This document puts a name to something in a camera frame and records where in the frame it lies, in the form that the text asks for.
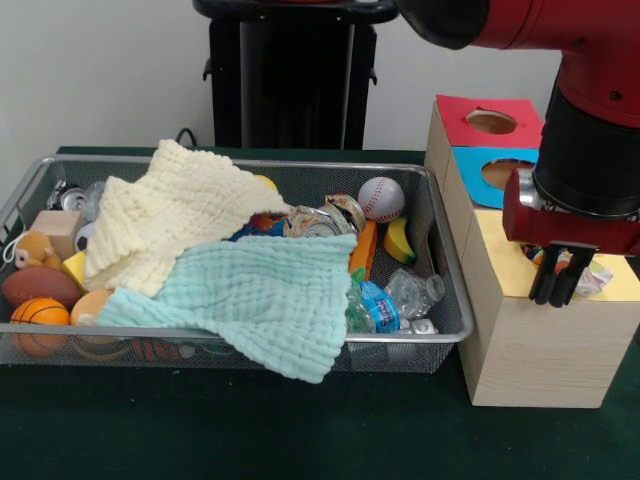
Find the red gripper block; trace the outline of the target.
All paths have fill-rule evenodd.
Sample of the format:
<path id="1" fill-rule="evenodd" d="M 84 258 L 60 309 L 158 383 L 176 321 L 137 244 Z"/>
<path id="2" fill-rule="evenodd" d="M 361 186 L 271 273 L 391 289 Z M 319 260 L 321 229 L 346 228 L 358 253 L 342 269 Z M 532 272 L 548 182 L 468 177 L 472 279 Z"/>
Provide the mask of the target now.
<path id="1" fill-rule="evenodd" d="M 637 256 L 639 254 L 639 222 L 607 219 L 564 212 L 536 209 L 531 205 L 537 191 L 532 172 L 513 171 L 504 190 L 502 225 L 510 241 L 544 247 L 541 261 L 529 292 L 532 301 L 548 301 L 551 305 L 568 305 L 583 270 L 589 266 L 594 250 L 570 250 L 569 264 L 557 275 L 556 265 L 562 246 L 590 247 L 603 254 Z"/>

